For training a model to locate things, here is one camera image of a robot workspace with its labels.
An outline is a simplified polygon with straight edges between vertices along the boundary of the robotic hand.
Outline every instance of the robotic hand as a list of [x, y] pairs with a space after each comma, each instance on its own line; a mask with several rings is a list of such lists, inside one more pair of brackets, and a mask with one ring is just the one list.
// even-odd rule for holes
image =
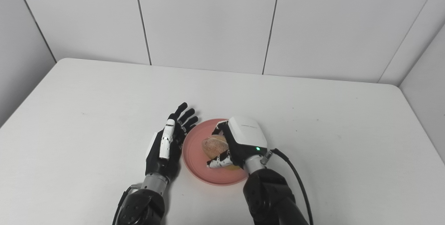
[[[272, 153], [282, 157], [289, 165], [291, 163], [278, 149], [267, 152], [266, 138], [256, 121], [235, 116], [219, 122], [213, 135], [223, 135], [229, 149], [208, 161], [207, 166], [220, 168], [234, 164], [249, 173], [243, 192], [255, 225], [307, 225], [296, 206], [295, 197], [286, 179], [265, 167]], [[312, 214], [305, 189], [293, 165], [291, 167], [302, 187], [312, 224]]]
[[161, 131], [155, 134], [148, 148], [145, 179], [131, 185], [122, 195], [113, 225], [159, 225], [165, 213], [162, 194], [178, 174], [184, 138], [198, 121], [193, 108], [181, 104], [171, 114]]

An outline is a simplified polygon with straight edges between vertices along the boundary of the tabletop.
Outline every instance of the tabletop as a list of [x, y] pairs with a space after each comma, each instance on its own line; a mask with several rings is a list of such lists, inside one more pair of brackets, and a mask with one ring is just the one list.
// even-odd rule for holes
[[[111, 224], [144, 179], [152, 134], [184, 101], [200, 121], [258, 121], [301, 175], [316, 225], [445, 220], [445, 166], [397, 87], [69, 58], [0, 129], [0, 220]], [[307, 217], [292, 171], [278, 157], [268, 166]], [[164, 223], [251, 225], [243, 184], [205, 184], [181, 160]]]

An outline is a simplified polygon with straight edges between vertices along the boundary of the bread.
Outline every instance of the bread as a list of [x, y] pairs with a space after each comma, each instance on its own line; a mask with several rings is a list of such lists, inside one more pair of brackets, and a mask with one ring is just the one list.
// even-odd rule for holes
[[[224, 138], [222, 135], [211, 135], [202, 141], [202, 150], [210, 159], [214, 159], [227, 149], [229, 149], [229, 145], [227, 144], [226, 138]], [[229, 170], [236, 170], [240, 167], [230, 165], [225, 168]]]

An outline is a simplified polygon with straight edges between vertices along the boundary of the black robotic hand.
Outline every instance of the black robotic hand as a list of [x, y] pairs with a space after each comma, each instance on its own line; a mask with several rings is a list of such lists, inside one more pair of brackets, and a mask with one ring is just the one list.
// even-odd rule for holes
[[184, 139], [190, 130], [196, 126], [195, 124], [198, 121], [198, 117], [194, 115], [195, 109], [193, 108], [187, 110], [181, 116], [187, 107], [187, 103], [179, 105], [178, 109], [168, 117], [168, 120], [173, 120], [175, 122], [172, 141], [170, 143], [169, 159], [165, 160], [159, 156], [164, 128], [157, 133], [156, 138], [151, 144], [146, 159], [145, 175], [159, 173], [165, 176], [169, 181], [172, 181], [177, 176], [179, 170], [179, 158], [181, 157]]
[[163, 194], [178, 174], [184, 139], [198, 118], [193, 108], [181, 104], [167, 119], [164, 129], [151, 141], [145, 179], [131, 185], [118, 203], [113, 225], [159, 225], [165, 214]]

